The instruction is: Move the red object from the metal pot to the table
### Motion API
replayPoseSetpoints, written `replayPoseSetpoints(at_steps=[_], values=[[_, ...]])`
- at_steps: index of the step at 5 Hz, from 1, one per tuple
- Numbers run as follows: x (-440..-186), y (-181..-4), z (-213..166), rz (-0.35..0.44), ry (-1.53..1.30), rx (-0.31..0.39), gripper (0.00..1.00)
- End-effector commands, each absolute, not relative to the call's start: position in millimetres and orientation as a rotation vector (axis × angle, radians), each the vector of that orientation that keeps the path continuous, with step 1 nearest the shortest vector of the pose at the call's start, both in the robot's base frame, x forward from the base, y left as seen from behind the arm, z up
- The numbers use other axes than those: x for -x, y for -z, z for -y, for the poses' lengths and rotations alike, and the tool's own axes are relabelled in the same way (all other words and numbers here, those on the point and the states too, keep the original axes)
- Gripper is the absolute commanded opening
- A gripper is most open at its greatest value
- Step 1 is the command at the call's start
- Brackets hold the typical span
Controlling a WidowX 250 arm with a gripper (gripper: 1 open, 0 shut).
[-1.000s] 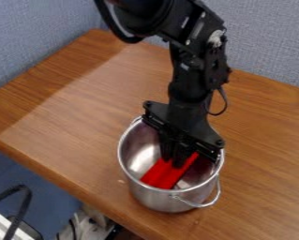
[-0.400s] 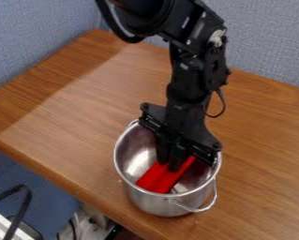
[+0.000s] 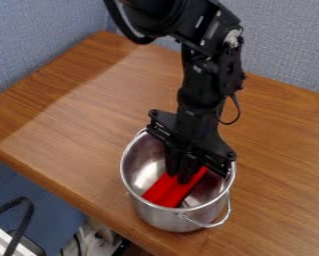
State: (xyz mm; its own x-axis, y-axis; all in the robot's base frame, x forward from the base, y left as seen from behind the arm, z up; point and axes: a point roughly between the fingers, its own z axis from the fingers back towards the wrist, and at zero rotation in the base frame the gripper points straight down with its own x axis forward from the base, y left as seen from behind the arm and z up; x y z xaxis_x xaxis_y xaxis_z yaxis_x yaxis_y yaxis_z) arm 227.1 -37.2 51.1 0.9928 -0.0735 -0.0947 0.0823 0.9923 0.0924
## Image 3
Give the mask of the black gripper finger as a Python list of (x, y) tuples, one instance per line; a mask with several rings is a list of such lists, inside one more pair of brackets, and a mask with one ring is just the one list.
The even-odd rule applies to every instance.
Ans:
[(182, 149), (173, 142), (165, 143), (165, 171), (169, 176), (178, 173)]
[(180, 184), (187, 184), (203, 166), (201, 159), (191, 152), (182, 154), (178, 163), (177, 181)]

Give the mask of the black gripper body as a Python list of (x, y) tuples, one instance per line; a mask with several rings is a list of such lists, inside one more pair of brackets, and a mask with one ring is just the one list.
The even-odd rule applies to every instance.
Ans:
[(191, 152), (201, 159), (203, 166), (225, 178), (236, 154), (219, 135), (215, 114), (196, 114), (181, 110), (170, 113), (152, 109), (148, 116), (150, 121), (145, 131), (162, 142), (164, 150), (165, 143), (173, 142), (181, 147), (182, 154)]

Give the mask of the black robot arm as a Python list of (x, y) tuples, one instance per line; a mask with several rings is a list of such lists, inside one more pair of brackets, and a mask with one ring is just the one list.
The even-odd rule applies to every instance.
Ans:
[(236, 154), (217, 126), (236, 99), (241, 68), (243, 27), (219, 0), (102, 0), (113, 22), (136, 44), (169, 36), (181, 45), (182, 83), (173, 113), (152, 109), (146, 132), (165, 146), (165, 170), (180, 183), (200, 167), (227, 176)]

